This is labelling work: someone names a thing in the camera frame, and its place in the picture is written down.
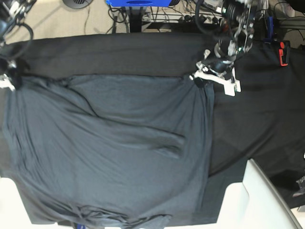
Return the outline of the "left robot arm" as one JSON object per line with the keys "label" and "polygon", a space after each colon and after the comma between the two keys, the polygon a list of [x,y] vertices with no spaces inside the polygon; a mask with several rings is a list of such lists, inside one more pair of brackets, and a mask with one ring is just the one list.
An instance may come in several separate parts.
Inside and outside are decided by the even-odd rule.
{"label": "left robot arm", "polygon": [[200,9],[204,1],[195,5],[195,24],[199,31],[216,41],[212,50],[204,51],[204,58],[196,63],[197,70],[189,78],[198,88],[208,83],[223,86],[225,95],[235,96],[241,92],[236,78],[235,64],[250,51],[254,39],[254,23],[258,2],[256,0],[224,0],[220,6],[210,6],[212,12],[221,15],[218,27],[204,27]]}

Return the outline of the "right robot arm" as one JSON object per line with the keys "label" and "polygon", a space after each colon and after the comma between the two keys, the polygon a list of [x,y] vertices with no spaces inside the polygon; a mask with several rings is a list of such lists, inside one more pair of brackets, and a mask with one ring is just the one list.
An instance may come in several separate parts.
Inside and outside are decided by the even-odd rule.
{"label": "right robot arm", "polygon": [[[34,32],[24,22],[28,12],[36,3],[35,0],[2,0],[0,2],[0,87],[1,89],[18,90],[22,85],[21,69],[17,59],[30,47]],[[23,27],[29,32],[29,40],[17,51],[4,53],[6,36],[16,27]]]}

